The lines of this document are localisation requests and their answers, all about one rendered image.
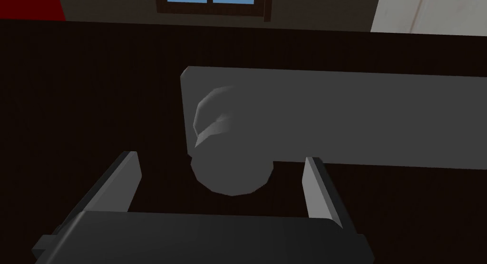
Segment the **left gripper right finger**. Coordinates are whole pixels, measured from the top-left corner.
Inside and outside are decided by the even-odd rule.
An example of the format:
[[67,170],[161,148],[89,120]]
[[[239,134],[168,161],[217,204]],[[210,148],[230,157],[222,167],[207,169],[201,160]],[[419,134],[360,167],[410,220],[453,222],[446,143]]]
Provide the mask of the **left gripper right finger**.
[[309,218],[330,219],[345,232],[357,233],[349,212],[320,158],[306,158],[302,188]]

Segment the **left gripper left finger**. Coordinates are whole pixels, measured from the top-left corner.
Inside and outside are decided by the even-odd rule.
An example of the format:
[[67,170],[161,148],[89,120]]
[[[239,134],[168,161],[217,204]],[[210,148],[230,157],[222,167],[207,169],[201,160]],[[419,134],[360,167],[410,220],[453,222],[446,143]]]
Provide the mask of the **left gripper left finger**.
[[141,178],[137,152],[122,152],[60,226],[67,225],[82,211],[128,211]]

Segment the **dark brown door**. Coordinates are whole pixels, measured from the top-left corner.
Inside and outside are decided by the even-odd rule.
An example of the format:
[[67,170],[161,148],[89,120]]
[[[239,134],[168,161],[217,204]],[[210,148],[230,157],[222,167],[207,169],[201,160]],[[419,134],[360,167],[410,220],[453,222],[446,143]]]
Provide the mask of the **dark brown door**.
[[[186,153],[188,66],[487,77],[487,38],[297,29],[0,20],[0,264],[35,264],[123,151],[131,211],[306,215],[301,163],[254,194],[211,193]],[[487,171],[327,165],[374,264],[487,264]]]

